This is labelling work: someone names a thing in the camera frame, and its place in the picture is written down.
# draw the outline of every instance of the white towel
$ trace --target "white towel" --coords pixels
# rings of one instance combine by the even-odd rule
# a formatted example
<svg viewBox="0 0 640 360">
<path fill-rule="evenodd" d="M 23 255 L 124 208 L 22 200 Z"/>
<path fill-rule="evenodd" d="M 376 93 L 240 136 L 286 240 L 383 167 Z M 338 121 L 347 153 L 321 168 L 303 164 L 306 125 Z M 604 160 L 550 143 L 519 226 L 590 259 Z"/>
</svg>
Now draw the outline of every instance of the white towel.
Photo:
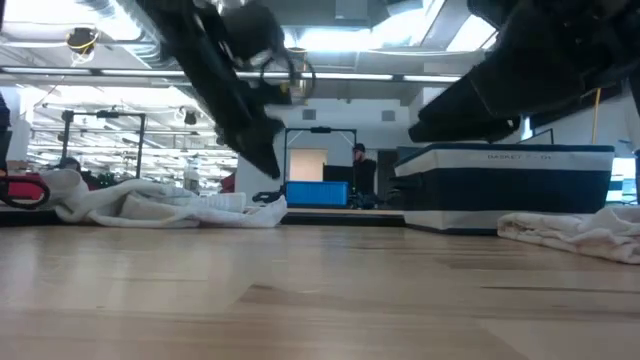
<svg viewBox="0 0 640 360">
<path fill-rule="evenodd" d="M 515 213 L 498 220 L 498 235 L 577 254 L 640 264 L 640 207 L 609 207 L 595 215 Z"/>
<path fill-rule="evenodd" d="M 111 227 L 186 228 L 197 226 L 274 227 L 287 213 L 284 197 L 261 208 L 246 208 L 245 194 L 201 198 L 194 193 L 146 180 L 128 180 L 89 191 L 79 173 L 58 170 L 42 174 L 51 190 L 50 203 L 68 223 Z"/>
</svg>

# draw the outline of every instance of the yellow pole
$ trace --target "yellow pole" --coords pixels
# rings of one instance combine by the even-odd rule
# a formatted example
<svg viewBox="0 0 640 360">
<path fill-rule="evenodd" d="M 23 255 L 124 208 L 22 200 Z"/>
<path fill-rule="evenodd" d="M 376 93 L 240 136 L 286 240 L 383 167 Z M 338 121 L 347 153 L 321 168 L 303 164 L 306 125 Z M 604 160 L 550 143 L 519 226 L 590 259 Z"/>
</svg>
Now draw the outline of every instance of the yellow pole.
<svg viewBox="0 0 640 360">
<path fill-rule="evenodd" d="M 598 135 L 598 108 L 600 107 L 600 95 L 602 94 L 602 89 L 598 88 L 596 92 L 596 105 L 593 112 L 593 130 L 591 132 L 591 143 L 595 145 Z"/>
</svg>

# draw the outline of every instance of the storage bin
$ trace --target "storage bin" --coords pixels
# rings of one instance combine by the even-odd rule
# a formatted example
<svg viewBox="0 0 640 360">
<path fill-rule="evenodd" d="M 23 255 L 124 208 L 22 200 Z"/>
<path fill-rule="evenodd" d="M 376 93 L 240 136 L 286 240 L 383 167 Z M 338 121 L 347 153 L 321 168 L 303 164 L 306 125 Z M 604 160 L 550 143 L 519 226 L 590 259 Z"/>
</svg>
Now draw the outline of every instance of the storage bin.
<svg viewBox="0 0 640 360">
<path fill-rule="evenodd" d="M 333 181 L 289 181 L 286 196 L 290 206 L 347 206 L 349 184 Z"/>
<path fill-rule="evenodd" d="M 512 212 L 595 213 L 605 205 L 612 146 L 433 144 L 395 164 L 408 226 L 495 234 Z"/>
</svg>

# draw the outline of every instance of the wooden floor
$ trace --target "wooden floor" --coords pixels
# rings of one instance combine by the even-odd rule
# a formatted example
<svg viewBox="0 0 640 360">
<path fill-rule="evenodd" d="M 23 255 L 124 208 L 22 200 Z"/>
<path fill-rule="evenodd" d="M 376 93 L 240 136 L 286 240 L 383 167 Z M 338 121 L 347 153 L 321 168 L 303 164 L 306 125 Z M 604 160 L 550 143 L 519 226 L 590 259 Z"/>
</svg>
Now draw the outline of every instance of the wooden floor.
<svg viewBox="0 0 640 360">
<path fill-rule="evenodd" d="M 399 228 L 0 229 L 2 360 L 638 359 L 640 267 Z"/>
</svg>

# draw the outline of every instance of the blue bin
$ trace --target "blue bin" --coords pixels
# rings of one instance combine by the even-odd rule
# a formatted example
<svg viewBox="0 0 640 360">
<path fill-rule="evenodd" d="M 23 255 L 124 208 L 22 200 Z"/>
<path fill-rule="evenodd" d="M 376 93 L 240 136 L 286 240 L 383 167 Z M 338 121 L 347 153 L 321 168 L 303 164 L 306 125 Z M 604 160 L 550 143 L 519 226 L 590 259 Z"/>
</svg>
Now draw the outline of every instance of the blue bin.
<svg viewBox="0 0 640 360">
<path fill-rule="evenodd" d="M 347 206 L 349 183 L 337 181 L 289 181 L 287 203 L 293 206 Z"/>
</svg>

